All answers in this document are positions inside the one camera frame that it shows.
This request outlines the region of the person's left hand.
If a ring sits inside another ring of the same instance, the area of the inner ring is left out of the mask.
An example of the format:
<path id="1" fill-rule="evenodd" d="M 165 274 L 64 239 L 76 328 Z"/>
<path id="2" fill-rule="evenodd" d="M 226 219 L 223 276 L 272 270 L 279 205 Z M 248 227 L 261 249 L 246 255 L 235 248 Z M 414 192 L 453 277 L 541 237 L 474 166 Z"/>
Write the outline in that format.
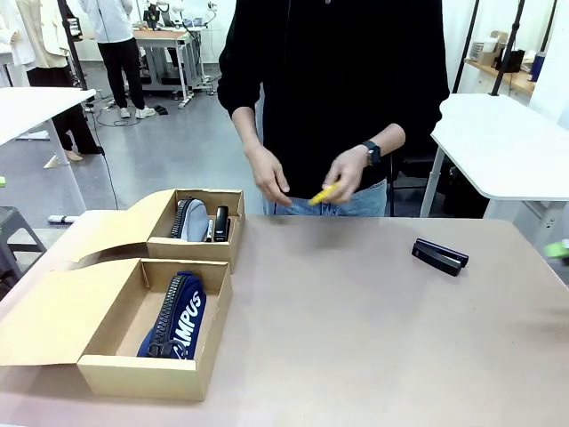
<path id="1" fill-rule="evenodd" d="M 325 176 L 323 190 L 326 203 L 342 205 L 349 202 L 358 189 L 364 169 L 368 166 L 368 148 L 355 146 L 338 155 Z"/>

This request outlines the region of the person's right hand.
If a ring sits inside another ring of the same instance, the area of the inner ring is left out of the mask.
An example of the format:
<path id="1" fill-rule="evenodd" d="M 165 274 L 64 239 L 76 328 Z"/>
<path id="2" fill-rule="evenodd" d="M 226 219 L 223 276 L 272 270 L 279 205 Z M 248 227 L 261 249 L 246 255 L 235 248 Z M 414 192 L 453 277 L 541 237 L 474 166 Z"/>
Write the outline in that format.
<path id="1" fill-rule="evenodd" d="M 287 196 L 290 187 L 278 159 L 259 143 L 246 145 L 244 153 L 262 195 L 278 205 L 291 206 L 292 200 Z"/>

